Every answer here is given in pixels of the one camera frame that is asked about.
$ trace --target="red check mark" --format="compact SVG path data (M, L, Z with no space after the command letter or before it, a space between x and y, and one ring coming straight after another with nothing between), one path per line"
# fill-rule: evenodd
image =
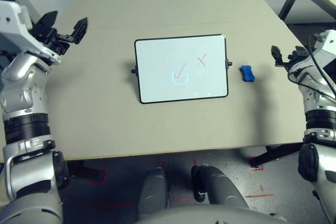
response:
M176 76L176 74L174 74L175 75L175 78L179 78L180 77L180 75L181 75L181 73L182 73L182 71L183 71L183 69L184 69L184 67L185 67L185 65L187 65L187 62L183 65L183 67L182 67L182 69L181 69L181 71L178 73L178 76Z

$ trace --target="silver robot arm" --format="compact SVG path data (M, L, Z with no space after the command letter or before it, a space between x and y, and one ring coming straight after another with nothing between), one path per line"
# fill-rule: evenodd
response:
M78 44L85 35L87 19L71 35L60 35L52 28L56 15L48 13L32 27L24 6L0 1L0 33L18 48L1 75L4 171L11 203L0 213L0 223L62 223L58 189L66 186L68 172L62 153L53 151L45 86L68 43Z
M336 31L314 36L314 53L302 47L283 62L272 47L276 66L285 67L288 79L299 86L306 115L304 145L299 153L300 175L310 181L325 215L336 223Z

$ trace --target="whiteboard stand knob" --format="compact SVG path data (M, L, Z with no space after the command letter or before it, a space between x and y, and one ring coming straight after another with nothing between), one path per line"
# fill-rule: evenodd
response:
M135 66L134 69L131 69L131 73L135 73L135 75L138 76L138 67Z
M232 61L229 61L228 59L226 59L225 65L226 65L226 69L229 69L229 67L232 66Z

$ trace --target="gray floor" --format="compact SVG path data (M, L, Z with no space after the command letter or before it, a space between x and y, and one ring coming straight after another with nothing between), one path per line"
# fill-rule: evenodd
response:
M65 224L134 223L142 181L148 170L158 166L164 166L169 177L170 207L198 204L190 178L194 162L216 166L227 174L250 209L275 212L297 224L328 224L319 201L311 194L312 185L297 172L297 154L254 170L244 162L243 157L248 156L245 153L246 150L214 150L86 161L88 167L105 169L108 177L102 184L76 178L61 191Z

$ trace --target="blue eraser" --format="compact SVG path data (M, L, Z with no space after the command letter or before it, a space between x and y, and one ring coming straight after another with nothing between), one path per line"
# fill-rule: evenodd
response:
M254 75L252 73L252 67L250 65L247 66L241 66L240 67L241 72L243 73L243 80L244 81L254 81Z

